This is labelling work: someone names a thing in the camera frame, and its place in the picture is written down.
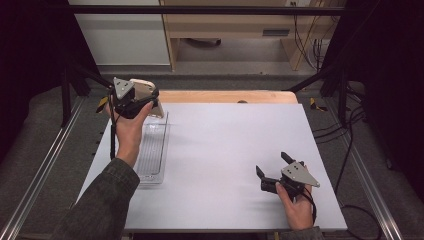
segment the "hand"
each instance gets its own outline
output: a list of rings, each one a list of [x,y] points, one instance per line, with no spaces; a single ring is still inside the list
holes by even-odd
[[[312,220],[312,207],[311,203],[304,196],[299,195],[296,197],[296,201],[293,203],[286,189],[277,182],[275,184],[277,194],[283,202],[284,209],[286,210],[287,221],[292,230],[298,231],[313,227],[314,223]],[[305,188],[312,194],[311,185],[305,184]]]
[[[134,167],[137,156],[140,151],[142,128],[144,120],[150,113],[153,102],[146,104],[134,119],[126,119],[119,117],[116,122],[116,136],[118,137],[119,148],[116,157],[122,159],[130,167]],[[111,116],[109,105],[105,106],[109,116]],[[118,118],[118,114],[114,111],[113,117]]]

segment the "jacket sleeve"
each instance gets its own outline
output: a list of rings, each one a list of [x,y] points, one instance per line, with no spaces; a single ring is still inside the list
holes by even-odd
[[[301,231],[281,232],[279,236],[280,240],[324,240],[319,227]]]
[[[139,183],[128,164],[113,159],[59,223],[51,239],[120,239]]]

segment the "white tabletop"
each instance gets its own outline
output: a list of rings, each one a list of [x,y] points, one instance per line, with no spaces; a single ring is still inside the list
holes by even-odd
[[[162,184],[135,192],[125,229],[131,232],[252,232],[288,229],[276,194],[263,192],[258,165],[280,178],[281,151],[304,161],[313,188],[315,225],[345,230],[301,104],[164,103],[171,124]],[[109,163],[110,123],[80,195]]]

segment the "transparent plastic box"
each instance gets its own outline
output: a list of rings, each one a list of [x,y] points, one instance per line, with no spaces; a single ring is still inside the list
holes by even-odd
[[[170,131],[168,116],[165,111],[163,118],[147,117],[144,121],[140,153],[134,166],[140,177],[139,187],[163,182]]]

